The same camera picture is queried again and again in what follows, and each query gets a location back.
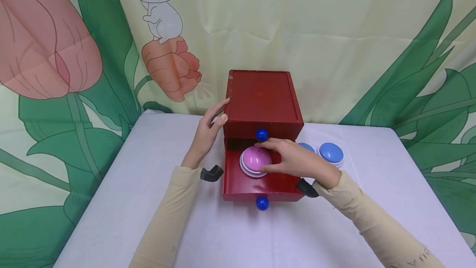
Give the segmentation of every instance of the fabric backdrop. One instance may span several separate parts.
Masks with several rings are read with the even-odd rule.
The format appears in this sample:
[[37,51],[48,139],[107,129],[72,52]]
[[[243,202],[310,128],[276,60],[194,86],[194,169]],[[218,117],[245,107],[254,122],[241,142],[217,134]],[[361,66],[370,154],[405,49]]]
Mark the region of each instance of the fabric backdrop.
[[476,0],[0,3],[1,267],[52,267],[144,109],[203,114],[230,69],[394,128],[476,252]]

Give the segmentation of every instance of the blue button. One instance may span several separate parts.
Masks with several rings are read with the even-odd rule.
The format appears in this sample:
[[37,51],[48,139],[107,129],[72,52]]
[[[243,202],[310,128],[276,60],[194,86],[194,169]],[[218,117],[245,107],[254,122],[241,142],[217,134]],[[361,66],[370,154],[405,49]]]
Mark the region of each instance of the blue button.
[[259,130],[256,131],[256,139],[259,141],[259,142],[264,142],[265,140],[267,140],[267,131],[264,129],[264,128],[260,128]]
[[261,211],[265,211],[269,207],[269,200],[265,196],[259,196],[256,199],[256,207]]
[[307,149],[309,151],[315,152],[314,148],[312,146],[310,146],[308,143],[298,143],[298,144],[303,146],[305,149]]
[[334,143],[324,143],[319,147],[319,154],[331,164],[338,164],[344,159],[344,152]]

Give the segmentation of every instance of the white table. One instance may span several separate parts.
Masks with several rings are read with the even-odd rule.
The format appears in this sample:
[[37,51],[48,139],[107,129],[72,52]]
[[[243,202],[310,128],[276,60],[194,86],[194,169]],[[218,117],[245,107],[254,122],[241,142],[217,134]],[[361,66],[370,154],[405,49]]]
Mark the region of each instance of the white table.
[[[54,268],[126,268],[185,155],[200,117],[145,112],[137,121]],[[305,124],[298,137],[344,151],[346,170],[369,196],[447,265],[476,258],[395,133],[388,128]],[[223,165],[219,134],[202,165]],[[221,182],[202,182],[176,268],[382,267],[350,220],[323,198],[224,202]]]

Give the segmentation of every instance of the tulip illustration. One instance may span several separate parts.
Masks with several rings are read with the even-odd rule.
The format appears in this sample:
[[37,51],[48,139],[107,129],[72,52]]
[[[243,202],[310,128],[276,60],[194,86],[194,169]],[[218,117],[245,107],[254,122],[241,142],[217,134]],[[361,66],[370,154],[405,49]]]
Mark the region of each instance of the tulip illustration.
[[200,82],[199,61],[179,36],[165,43],[151,41],[142,48],[142,59],[151,78],[174,102],[185,100],[185,93]]
[[60,98],[101,76],[98,46],[69,0],[0,0],[0,83],[33,99]]

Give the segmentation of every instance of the pink tulip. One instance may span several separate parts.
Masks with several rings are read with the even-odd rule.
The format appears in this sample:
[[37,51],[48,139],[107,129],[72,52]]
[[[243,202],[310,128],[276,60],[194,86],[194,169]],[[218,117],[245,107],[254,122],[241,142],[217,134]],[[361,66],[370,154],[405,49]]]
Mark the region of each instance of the pink tulip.
[[60,98],[101,76],[98,46],[69,0],[0,0],[0,83],[34,99]]

